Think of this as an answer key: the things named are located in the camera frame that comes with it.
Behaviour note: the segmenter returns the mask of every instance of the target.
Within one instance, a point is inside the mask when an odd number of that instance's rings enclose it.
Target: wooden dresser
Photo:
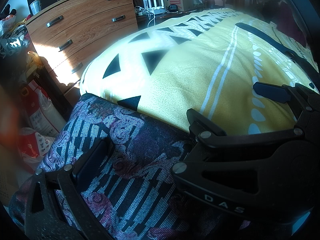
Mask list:
[[[26,26],[43,63],[74,106],[87,65],[119,39],[138,30],[132,0],[60,0]]]

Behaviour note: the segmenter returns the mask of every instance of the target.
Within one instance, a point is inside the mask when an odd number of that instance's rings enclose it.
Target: red and white bag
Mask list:
[[[57,137],[66,121],[44,89],[33,80],[21,90],[21,100],[30,127],[44,136]]]
[[[21,128],[18,138],[18,149],[24,160],[33,170],[50,150],[55,138],[43,136],[31,128]]]
[[[15,20],[16,20],[16,16],[10,14],[6,18],[0,21],[0,39],[6,32],[12,29],[12,27],[14,26]]]

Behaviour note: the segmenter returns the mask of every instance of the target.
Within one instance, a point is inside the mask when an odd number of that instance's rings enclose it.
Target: gray cloth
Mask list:
[[[0,39],[0,54],[3,55],[2,58],[12,56],[15,53],[20,53],[22,47],[21,44],[22,41],[18,36],[7,39]]]

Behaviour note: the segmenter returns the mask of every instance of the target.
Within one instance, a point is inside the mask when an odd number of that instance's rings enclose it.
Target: yellow blanket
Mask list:
[[[310,50],[271,25],[231,9],[215,9],[169,19],[118,41],[87,67],[81,94],[129,103],[185,131],[189,108],[228,135],[292,128],[295,118],[288,105],[262,98],[252,85],[300,83],[310,88],[310,79],[287,56],[238,28],[238,22],[303,54],[318,70]]]

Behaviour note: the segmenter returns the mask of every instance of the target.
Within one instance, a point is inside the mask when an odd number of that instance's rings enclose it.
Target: paper cup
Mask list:
[[[33,15],[36,15],[38,12],[41,11],[41,0],[35,0],[30,4],[30,8]]]

